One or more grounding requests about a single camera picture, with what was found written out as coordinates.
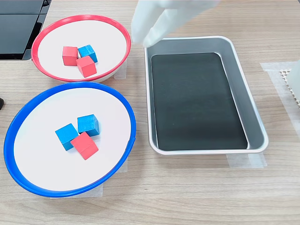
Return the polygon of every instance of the blue bowl rim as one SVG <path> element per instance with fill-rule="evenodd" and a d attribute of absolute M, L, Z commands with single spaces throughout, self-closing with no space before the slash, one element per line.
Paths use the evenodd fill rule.
<path fill-rule="evenodd" d="M 53 190 L 47 190 L 41 187 L 38 187 L 31 182 L 29 182 L 20 172 L 18 166 L 15 162 L 15 156 L 14 156 L 14 144 L 15 144 L 15 137 L 18 133 L 18 130 L 26 117 L 34 110 L 41 102 L 43 102 L 45 99 L 49 98 L 50 96 L 64 91 L 68 89 L 75 89 L 75 88 L 95 88 L 98 90 L 103 90 L 107 93 L 112 94 L 115 96 L 120 102 L 125 106 L 127 109 L 127 112 L 129 114 L 130 122 L 131 122 L 131 132 L 130 132 L 130 139 L 128 141 L 128 144 L 126 146 L 125 152 L 119 162 L 116 164 L 116 166 L 109 171 L 106 175 L 104 175 L 102 178 L 98 179 L 97 181 L 86 185 L 84 187 L 74 189 L 74 190 L 68 190 L 68 191 L 53 191 Z M 7 167 L 7 170 L 9 171 L 12 178 L 24 189 L 35 193 L 37 195 L 46 196 L 46 197 L 68 197 L 73 195 L 78 195 L 83 192 L 89 191 L 98 185 L 105 182 L 107 179 L 109 179 L 113 174 L 117 172 L 117 170 L 123 165 L 125 160 L 127 159 L 128 155 L 130 154 L 130 151 L 134 145 L 135 142 L 135 134 L 136 134 L 136 121 L 135 121 L 135 115 L 134 112 L 129 104 L 129 102 L 122 96 L 118 91 L 115 89 L 108 87 L 104 84 L 95 83 L 95 82 L 71 82 L 66 84 L 61 84 L 59 86 L 50 88 L 39 95 L 35 96 L 32 100 L 30 100 L 15 116 L 13 121 L 11 122 L 7 134 L 4 141 L 4 161 Z"/>

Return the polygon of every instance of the black mat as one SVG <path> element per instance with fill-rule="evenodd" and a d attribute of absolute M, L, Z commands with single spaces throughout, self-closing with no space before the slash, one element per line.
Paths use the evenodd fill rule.
<path fill-rule="evenodd" d="M 247 147 L 217 54 L 155 55 L 151 66 L 160 149 Z"/>

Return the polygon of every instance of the red-rimmed bowl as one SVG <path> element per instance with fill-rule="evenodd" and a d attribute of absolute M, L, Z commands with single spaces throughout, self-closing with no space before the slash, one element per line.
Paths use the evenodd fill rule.
<path fill-rule="evenodd" d="M 77 67 L 65 66 L 63 46 L 91 45 L 96 53 L 97 73 L 84 78 Z M 31 58 L 45 75 L 64 82 L 102 82 L 127 59 L 131 47 L 128 31 L 119 22 L 100 15 L 75 15 L 45 28 L 32 45 Z"/>

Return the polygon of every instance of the black device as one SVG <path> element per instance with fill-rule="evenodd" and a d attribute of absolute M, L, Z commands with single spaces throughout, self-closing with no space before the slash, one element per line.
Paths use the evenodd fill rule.
<path fill-rule="evenodd" d="M 28 60 L 51 0 L 0 0 L 0 60 Z"/>
<path fill-rule="evenodd" d="M 2 106 L 4 105 L 4 100 L 0 98 L 0 109 L 2 109 Z"/>
<path fill-rule="evenodd" d="M 217 54 L 154 55 L 151 69 L 160 149 L 247 148 L 245 133 Z"/>

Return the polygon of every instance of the silver tray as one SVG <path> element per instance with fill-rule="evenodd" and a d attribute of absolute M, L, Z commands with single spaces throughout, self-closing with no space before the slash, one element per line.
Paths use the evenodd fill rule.
<path fill-rule="evenodd" d="M 232 42 L 221 36 L 164 38 L 152 47 L 145 48 L 147 112 L 150 146 L 162 155 L 200 155 L 259 153 L 264 151 L 269 139 L 261 117 L 247 85 L 237 53 Z M 153 95 L 151 58 L 156 55 L 216 53 L 222 61 L 234 104 L 246 140 L 245 149 L 163 150 L 159 148 Z"/>

